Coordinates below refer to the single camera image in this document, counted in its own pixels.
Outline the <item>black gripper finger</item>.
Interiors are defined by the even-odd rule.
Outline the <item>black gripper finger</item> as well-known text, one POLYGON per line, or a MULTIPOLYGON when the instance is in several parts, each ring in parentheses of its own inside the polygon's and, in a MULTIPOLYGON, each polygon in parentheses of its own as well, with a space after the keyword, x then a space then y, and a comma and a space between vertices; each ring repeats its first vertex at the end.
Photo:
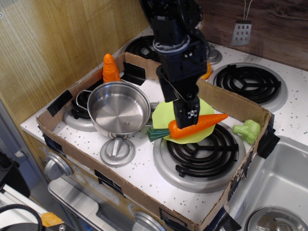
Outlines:
POLYGON ((160 76, 159 82, 165 102, 172 102, 180 99, 180 95, 177 93, 172 83, 165 76, 160 76))
POLYGON ((178 128, 197 124, 200 113, 200 100, 197 96, 187 101, 178 99, 173 102, 173 108, 178 128))

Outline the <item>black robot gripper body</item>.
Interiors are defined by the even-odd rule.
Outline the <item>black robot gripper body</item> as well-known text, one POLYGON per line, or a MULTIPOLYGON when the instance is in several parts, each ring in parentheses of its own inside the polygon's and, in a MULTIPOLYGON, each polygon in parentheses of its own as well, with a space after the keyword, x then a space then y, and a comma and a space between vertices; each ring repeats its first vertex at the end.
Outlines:
POLYGON ((191 100, 198 94, 198 79, 207 71, 207 46, 193 39, 188 48, 176 55, 160 55, 156 69, 158 77, 165 76, 181 99, 191 100))

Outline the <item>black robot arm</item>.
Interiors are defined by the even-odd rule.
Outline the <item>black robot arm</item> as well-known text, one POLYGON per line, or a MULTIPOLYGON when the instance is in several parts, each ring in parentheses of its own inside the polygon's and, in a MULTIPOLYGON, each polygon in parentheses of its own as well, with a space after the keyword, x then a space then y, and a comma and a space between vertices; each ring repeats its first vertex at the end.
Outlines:
POLYGON ((201 7, 193 0, 142 0, 154 33, 156 70, 165 101, 173 102, 178 128, 195 125, 200 113, 197 80, 207 72, 209 44, 198 29, 201 7))

